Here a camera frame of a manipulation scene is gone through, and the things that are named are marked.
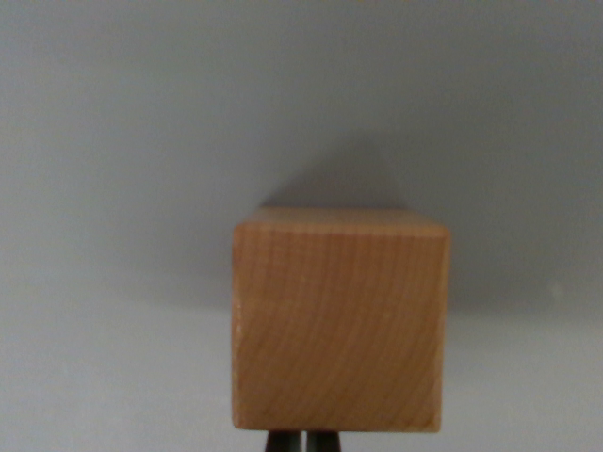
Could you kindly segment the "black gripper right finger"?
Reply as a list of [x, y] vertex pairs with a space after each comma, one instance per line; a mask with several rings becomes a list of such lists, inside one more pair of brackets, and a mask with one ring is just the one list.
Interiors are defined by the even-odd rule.
[[338, 432], [308, 431], [306, 433], [306, 452], [341, 452]]

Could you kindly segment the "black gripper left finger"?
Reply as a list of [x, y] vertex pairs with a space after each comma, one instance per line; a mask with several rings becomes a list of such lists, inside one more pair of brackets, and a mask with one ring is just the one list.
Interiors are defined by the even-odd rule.
[[265, 452], [300, 452], [300, 433], [298, 431], [270, 431], [266, 440]]

